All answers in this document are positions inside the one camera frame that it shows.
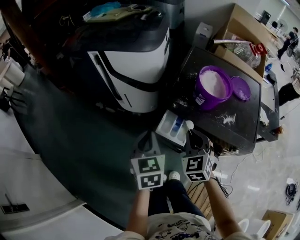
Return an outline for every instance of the purple bucket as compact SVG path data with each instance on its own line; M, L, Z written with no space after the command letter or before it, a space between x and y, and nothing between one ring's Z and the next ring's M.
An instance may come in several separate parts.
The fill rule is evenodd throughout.
M211 95L205 88L202 86L200 81L200 76L206 71L214 71L218 73L223 81L226 90L225 98L218 98L214 95ZM233 93L233 84L230 80L230 77L219 67L216 66L206 66L201 69L200 73L196 79L196 86L194 91L194 98L197 104L200 106L202 110L210 110L213 109L218 104L226 101Z

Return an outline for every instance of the shoe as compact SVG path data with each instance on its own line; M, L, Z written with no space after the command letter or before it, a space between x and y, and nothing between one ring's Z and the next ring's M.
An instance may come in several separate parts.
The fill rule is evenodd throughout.
M169 174L169 180L171 180L171 179L176 179L176 180L180 181L180 174L179 174L179 172L175 172L175 171L170 172L170 174Z

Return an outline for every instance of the bottle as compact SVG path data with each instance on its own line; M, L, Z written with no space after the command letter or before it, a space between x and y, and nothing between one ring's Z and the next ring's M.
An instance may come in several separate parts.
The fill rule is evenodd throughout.
M261 55L266 55L268 53L262 43L259 43L258 45L243 43L233 52L253 69L260 65L262 59Z
M271 71L272 66L273 66L273 63L269 63L269 64L266 66L266 68L264 69L264 71L265 71L266 73L269 73L269 72Z

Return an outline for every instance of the cardboard box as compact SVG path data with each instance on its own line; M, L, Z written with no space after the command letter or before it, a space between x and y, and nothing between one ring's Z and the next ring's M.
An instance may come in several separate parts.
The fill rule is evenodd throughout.
M215 39L224 39L228 32L254 44L263 43L266 46L269 41L269 35L263 26L251 14L237 4L234 5L230 19L217 32ZM240 58L220 45L212 49L212 51L215 55L232 63L259 83L263 82L266 62L265 56L262 56L260 65L256 69L252 69L248 64L244 62L240 63Z
M293 214L275 210L267 210L262 220L270 220L271 225L264 238L266 240L276 240L282 237L293 219Z

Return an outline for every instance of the person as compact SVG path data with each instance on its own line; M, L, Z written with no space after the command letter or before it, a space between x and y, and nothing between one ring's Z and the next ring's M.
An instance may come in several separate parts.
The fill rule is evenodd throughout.
M287 48L289 47L289 45L291 45L292 47L297 46L298 44L298 28L293 28L293 31L291 31L287 36L286 36L286 41L283 43L283 47L281 49L278 50L278 58L279 60L281 60L282 55L285 53L285 51L287 50Z
M291 76L293 82L290 82L283 86L279 92L279 106L286 104L289 101L292 101L300 97L300 73L298 70L294 70L293 75Z
M216 226L223 239L252 240L240 229L227 198L218 182L213 178L204 182ZM173 208L170 214L167 196ZM210 224L200 210L191 202L180 182L178 172L171 172L169 180L162 186L139 190L130 213L126 230L106 240L217 240Z

